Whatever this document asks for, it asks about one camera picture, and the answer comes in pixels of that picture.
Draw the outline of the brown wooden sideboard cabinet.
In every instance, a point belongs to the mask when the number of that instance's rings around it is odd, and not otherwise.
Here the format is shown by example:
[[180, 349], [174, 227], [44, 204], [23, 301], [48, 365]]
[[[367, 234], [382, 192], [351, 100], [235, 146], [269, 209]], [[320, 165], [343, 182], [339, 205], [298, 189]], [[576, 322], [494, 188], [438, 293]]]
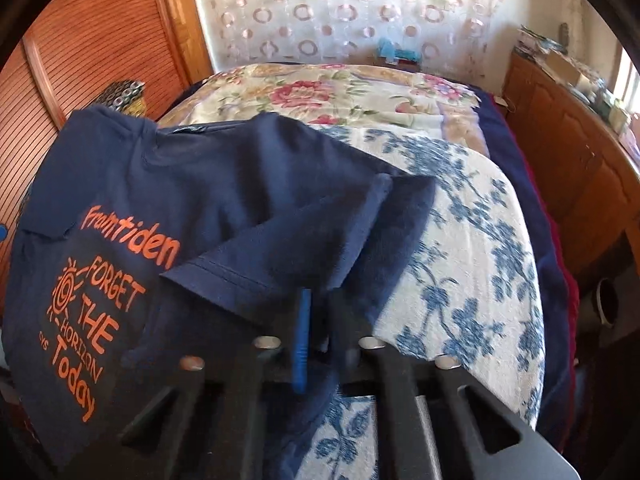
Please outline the brown wooden sideboard cabinet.
[[556, 222], [575, 278], [598, 272], [621, 240], [639, 257], [639, 170], [604, 122], [535, 62], [513, 52], [506, 115]]

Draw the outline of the light blue toy on box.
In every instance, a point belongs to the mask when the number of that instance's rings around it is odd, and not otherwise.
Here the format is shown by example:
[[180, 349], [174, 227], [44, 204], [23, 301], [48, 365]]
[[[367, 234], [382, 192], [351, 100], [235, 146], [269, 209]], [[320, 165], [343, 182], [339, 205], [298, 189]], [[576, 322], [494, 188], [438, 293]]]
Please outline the light blue toy on box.
[[422, 61], [419, 52], [396, 47], [387, 38], [381, 38], [380, 40], [378, 40], [376, 55], [379, 58], [382, 58], [382, 60], [388, 64], [398, 64], [399, 62], [404, 62], [419, 65]]

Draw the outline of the navy blue bed blanket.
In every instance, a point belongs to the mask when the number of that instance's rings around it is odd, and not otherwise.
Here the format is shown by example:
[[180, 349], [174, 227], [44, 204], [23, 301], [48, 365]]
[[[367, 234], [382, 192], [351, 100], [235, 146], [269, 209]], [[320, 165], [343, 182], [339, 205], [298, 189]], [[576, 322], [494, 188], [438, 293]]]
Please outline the navy blue bed blanket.
[[546, 371], [537, 431], [559, 452], [573, 423], [576, 320], [579, 290], [562, 255], [558, 226], [540, 197], [535, 176], [515, 136], [498, 110], [494, 96], [474, 86], [489, 158], [512, 183], [532, 244], [544, 314]]

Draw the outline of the navy blue printed t-shirt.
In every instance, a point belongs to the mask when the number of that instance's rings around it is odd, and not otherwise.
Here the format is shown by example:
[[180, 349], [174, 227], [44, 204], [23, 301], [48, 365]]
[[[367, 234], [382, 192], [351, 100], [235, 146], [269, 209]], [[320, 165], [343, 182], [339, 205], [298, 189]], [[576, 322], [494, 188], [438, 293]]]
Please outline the navy blue printed t-shirt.
[[183, 356], [231, 364], [311, 294], [375, 321], [425, 231], [436, 185], [298, 120], [162, 129], [70, 115], [11, 252], [2, 344], [56, 468], [122, 424]]

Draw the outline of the white circle-pattern sheer curtain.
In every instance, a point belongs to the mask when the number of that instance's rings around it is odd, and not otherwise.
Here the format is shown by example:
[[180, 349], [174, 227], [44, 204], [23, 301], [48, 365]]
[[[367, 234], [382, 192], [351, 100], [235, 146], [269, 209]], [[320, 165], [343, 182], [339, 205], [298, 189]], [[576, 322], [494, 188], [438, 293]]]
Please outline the white circle-pattern sheer curtain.
[[483, 73], [501, 0], [195, 0], [214, 70], [372, 63], [381, 48], [457, 80]]

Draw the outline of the cardboard box on sideboard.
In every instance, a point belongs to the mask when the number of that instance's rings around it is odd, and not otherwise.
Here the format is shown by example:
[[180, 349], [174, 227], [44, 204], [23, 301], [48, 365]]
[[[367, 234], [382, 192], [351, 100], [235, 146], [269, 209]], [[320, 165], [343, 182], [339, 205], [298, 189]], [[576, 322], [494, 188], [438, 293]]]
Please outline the cardboard box on sideboard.
[[556, 51], [550, 51], [544, 58], [544, 65], [559, 78], [560, 81], [576, 86], [586, 80], [582, 71], [577, 68], [564, 55]]

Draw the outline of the brown louvered wooden wardrobe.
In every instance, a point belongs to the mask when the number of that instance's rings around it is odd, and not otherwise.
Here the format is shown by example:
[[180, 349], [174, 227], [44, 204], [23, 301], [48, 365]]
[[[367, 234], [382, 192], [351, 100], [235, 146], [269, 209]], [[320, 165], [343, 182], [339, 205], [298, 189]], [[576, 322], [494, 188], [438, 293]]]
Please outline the brown louvered wooden wardrobe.
[[132, 79], [157, 119], [212, 71], [195, 0], [52, 0], [1, 71], [1, 271], [29, 183], [73, 110]]

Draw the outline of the blue white floral bedspread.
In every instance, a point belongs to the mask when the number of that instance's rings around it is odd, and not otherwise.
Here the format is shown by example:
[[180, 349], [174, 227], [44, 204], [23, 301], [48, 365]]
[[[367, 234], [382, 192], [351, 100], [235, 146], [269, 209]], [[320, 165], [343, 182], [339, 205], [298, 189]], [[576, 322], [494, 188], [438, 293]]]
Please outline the blue white floral bedspread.
[[419, 246], [375, 335], [415, 358], [456, 356], [535, 426], [544, 384], [544, 317], [533, 248], [509, 179], [487, 156], [431, 132], [331, 126], [328, 133], [435, 181]]

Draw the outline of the floral pink green blanket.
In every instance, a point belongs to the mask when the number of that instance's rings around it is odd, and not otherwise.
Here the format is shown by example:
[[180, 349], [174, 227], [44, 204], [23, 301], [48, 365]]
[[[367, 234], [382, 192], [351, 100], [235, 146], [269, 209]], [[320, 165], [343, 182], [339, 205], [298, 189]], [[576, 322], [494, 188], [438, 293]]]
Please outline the floral pink green blanket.
[[275, 112], [320, 127], [423, 132], [487, 156], [480, 96], [465, 84], [369, 65], [250, 64], [206, 79], [160, 118], [163, 127]]

